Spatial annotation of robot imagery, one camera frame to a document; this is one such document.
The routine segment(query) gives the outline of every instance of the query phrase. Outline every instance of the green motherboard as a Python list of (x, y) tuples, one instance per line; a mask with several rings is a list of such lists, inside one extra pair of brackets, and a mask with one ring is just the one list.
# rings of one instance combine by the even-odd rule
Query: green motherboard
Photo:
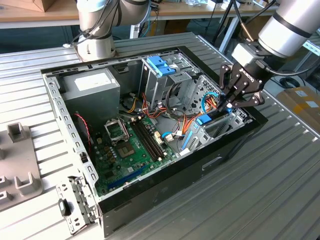
[[(143, 118), (140, 124), (149, 130), (149, 135), (155, 140), (157, 131), (148, 117)], [(157, 145), (164, 153), (163, 158), (155, 159), (145, 147), (145, 138), (133, 129), (132, 123), (125, 122), (124, 126), (129, 134), (128, 141), (121, 141), (116, 146), (111, 145), (107, 132), (99, 137), (93, 137), (92, 157), (99, 179), (95, 184), (97, 194), (103, 196), (131, 182), (132, 180), (149, 173), (176, 158), (176, 154), (166, 144)], [(117, 127), (108, 128), (111, 137), (121, 135)]]

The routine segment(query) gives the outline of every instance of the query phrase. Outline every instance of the gray plastic block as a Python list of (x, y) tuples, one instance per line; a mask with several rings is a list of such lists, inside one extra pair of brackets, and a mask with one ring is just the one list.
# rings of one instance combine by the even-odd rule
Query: gray plastic block
[(0, 131), (0, 211), (34, 198), (43, 187), (28, 126), (19, 122)]
[(7, 191), (0, 192), (0, 204), (5, 204), (13, 200), (13, 196)]
[(22, 195), (27, 195), (35, 192), (38, 187), (38, 181), (34, 178), (31, 172), (28, 172), (28, 179), (21, 181), (17, 176), (14, 177), (15, 189), (19, 190)]

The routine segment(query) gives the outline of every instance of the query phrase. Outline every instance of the chip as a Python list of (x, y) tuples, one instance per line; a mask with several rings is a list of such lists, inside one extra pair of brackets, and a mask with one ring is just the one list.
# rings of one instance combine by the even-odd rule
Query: chip
[(118, 144), (116, 147), (116, 150), (120, 154), (121, 158), (126, 158), (132, 154), (135, 154), (135, 149), (129, 142), (122, 142)]
[(108, 178), (113, 177), (115, 174), (114, 174), (113, 171), (107, 171), (104, 175), (105, 175), (105, 177), (108, 179)]

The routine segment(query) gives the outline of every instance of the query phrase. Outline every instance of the slotted aluminum surface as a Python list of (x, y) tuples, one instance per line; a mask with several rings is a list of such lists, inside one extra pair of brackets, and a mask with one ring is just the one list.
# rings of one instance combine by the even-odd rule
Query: slotted aluminum surface
[[(120, 40), (121, 54), (189, 47), (219, 74), (225, 59), (192, 33)], [(44, 186), (36, 198), (0, 212), (0, 239), (69, 239), (55, 185), (76, 175), (39, 70), (79, 59), (73, 49), (0, 55), (0, 131), (28, 125)], [(268, 123), (210, 175), (115, 232), (112, 240), (308, 239), (320, 233), (319, 140), (272, 98), (258, 109)], [(74, 239), (100, 240), (92, 225)]]

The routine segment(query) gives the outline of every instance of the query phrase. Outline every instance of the blue pcie slot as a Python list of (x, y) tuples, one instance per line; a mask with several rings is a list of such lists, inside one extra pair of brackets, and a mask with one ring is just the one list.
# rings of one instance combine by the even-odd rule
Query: blue pcie slot
[(124, 176), (123, 178), (120, 178), (120, 179), (114, 181), (113, 183), (110, 183), (110, 184), (108, 185), (108, 189), (112, 189), (112, 188), (114, 188), (114, 187), (117, 187), (117, 186), (119, 186), (119, 185), (122, 185), (122, 184), (128, 182), (130, 179), (133, 179), (133, 178), (135, 178), (136, 176), (139, 176), (139, 175), (142, 173), (142, 171), (144, 170), (144, 168), (146, 168), (146, 167), (147, 167), (147, 165), (144, 165), (143, 167), (141, 167), (140, 169), (138, 169), (138, 170), (130, 173), (129, 175)]

